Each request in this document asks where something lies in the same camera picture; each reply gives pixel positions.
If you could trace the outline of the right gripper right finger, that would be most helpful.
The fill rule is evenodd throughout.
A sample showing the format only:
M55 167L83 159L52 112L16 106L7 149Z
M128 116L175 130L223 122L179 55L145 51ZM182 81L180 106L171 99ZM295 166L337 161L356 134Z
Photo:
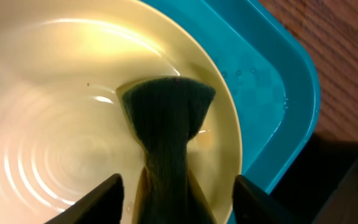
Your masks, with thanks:
M297 217L243 175L232 188L234 218L239 224L294 224Z

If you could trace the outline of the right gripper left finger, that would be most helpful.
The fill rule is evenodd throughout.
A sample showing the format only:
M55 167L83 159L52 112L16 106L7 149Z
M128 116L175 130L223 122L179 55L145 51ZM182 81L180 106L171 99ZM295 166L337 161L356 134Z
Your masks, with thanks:
M120 224L123 202L122 176L113 174L46 224Z

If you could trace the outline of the green rimmed plate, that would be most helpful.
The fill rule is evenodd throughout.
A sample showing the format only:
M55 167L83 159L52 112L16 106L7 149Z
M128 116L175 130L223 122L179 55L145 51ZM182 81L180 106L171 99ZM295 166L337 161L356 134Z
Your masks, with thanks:
M144 153L116 90L154 76L216 89L188 158L226 223L241 171L236 109L211 57L140 1L0 1L0 223L44 223L110 175L124 179L130 223Z

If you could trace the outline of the green yellow sponge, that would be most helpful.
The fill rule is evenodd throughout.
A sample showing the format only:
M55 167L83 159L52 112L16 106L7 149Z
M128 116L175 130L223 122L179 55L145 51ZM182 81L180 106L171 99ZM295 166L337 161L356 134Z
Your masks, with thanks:
M144 150L133 223L214 223L189 169L187 145L201 129L216 91L186 77L142 79L116 90Z

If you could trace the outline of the teal plastic tray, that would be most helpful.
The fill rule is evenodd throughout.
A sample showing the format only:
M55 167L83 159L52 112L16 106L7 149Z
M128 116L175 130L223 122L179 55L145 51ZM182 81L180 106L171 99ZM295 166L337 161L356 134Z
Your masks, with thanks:
M248 0L145 0L207 51L224 77L241 125L242 174L270 193L318 120L319 80L300 43Z

